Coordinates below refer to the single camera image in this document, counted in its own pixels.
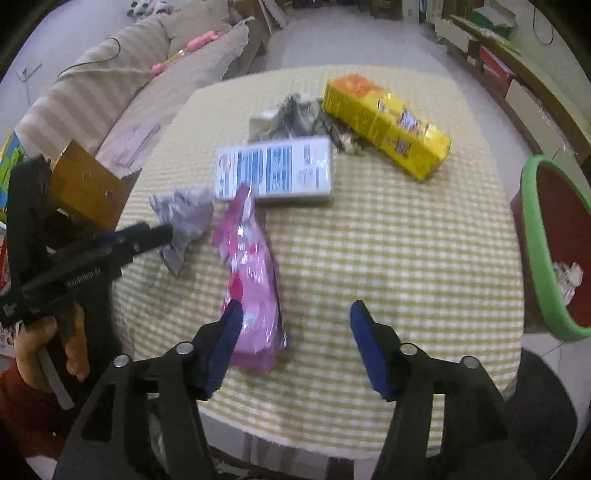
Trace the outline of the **left hand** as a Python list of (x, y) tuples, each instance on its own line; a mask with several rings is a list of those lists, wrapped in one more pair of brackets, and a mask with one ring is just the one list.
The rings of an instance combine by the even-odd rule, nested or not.
[(56, 313), (24, 325), (14, 341), (17, 370), (33, 389), (52, 393), (52, 382), (59, 379), (56, 362), (63, 361), (66, 373), (78, 382), (90, 373), (85, 315), (74, 303)]

